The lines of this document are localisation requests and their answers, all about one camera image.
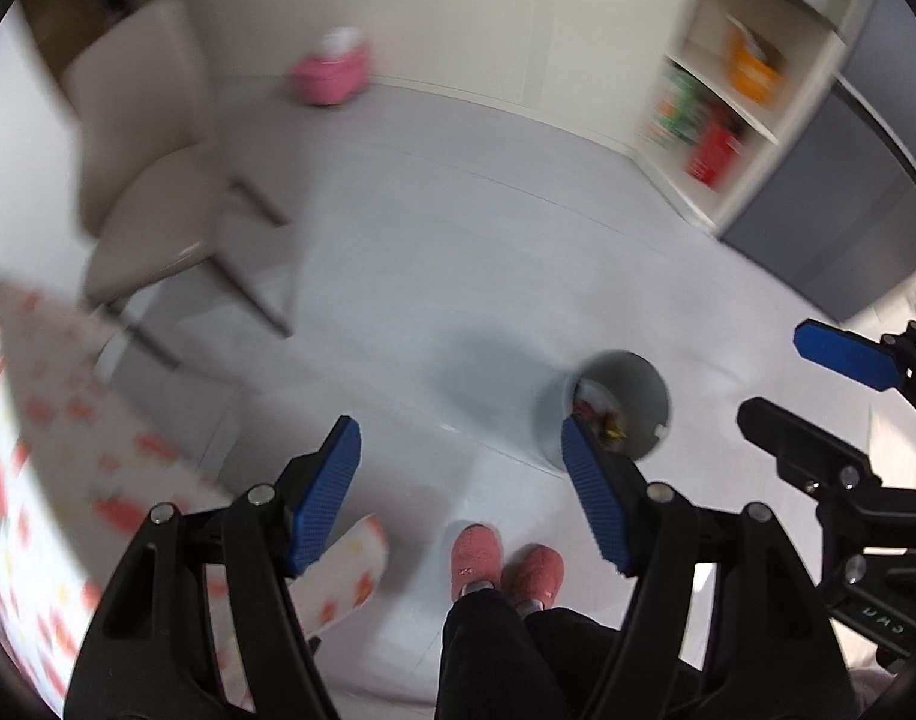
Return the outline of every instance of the chair leg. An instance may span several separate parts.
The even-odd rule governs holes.
[[[178,358],[164,348],[164,346],[157,343],[154,338],[142,330],[141,325],[129,324],[124,321],[122,314],[127,305],[128,298],[118,298],[117,300],[111,301],[111,303],[104,303],[101,307],[118,320],[125,333],[128,334],[128,338],[131,338],[138,346],[144,348],[144,351],[148,352],[149,355],[154,357],[161,365],[168,368],[168,370],[177,370],[181,367],[181,360],[178,360]]]
[[[211,257],[207,261],[208,265],[211,266],[211,269],[215,272],[216,276],[219,277],[224,284],[228,285],[234,292],[238,293],[241,298],[248,303],[251,308],[255,309],[258,314],[261,314],[264,317],[265,322],[267,322],[271,327],[274,327],[277,330],[278,335],[282,338],[291,338],[293,331],[288,327],[287,322],[284,322],[283,319],[275,317],[274,314],[269,312],[265,306],[261,304],[261,301],[258,298],[255,298],[253,293],[248,290],[247,287],[239,279],[221,259],[217,256]]]
[[[231,188],[240,191],[248,199],[248,202],[254,206],[254,209],[264,218],[267,218],[275,227],[283,227],[291,223],[284,211],[272,203],[261,191],[255,189],[253,184],[248,183],[243,178],[232,180]]]

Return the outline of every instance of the pink slipper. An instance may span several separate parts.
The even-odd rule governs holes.
[[[538,601],[541,608],[552,608],[562,584],[564,558],[551,547],[538,544],[514,572],[510,598],[514,605],[523,601]]]
[[[469,525],[451,547],[451,600],[458,600],[472,581],[501,586],[501,541],[486,525]]]

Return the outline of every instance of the screw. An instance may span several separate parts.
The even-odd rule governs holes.
[[[774,517],[774,513],[766,504],[760,501],[754,501],[753,503],[747,504],[747,516],[755,522],[767,522],[768,519]]]
[[[848,558],[845,563],[845,581],[848,584],[858,584],[864,579],[864,572],[867,571],[867,560],[864,555],[854,555]]]
[[[859,474],[858,469],[855,469],[854,466],[845,466],[840,470],[838,479],[845,490],[851,490],[857,487],[858,482],[861,480],[861,474]]]
[[[648,498],[651,498],[654,503],[668,503],[675,497],[675,490],[672,490],[664,482],[651,482],[646,492],[648,493]]]
[[[264,506],[274,500],[274,488],[271,485],[255,485],[248,490],[248,503],[251,506]]]
[[[155,525],[162,525],[175,516],[175,507],[170,503],[159,503],[150,512],[148,519]]]

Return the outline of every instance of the wall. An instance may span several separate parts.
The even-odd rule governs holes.
[[[0,25],[0,266],[76,295],[90,246],[77,232],[77,132],[20,7]]]
[[[220,76],[282,74],[359,25],[375,73],[630,144],[693,0],[188,0]]]

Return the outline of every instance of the person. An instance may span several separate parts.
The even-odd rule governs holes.
[[[485,525],[451,549],[451,600],[442,635],[437,720],[570,720],[581,715],[621,634],[555,607],[564,560],[539,544],[502,588],[501,541]],[[669,707],[685,703],[699,672],[678,665]]]

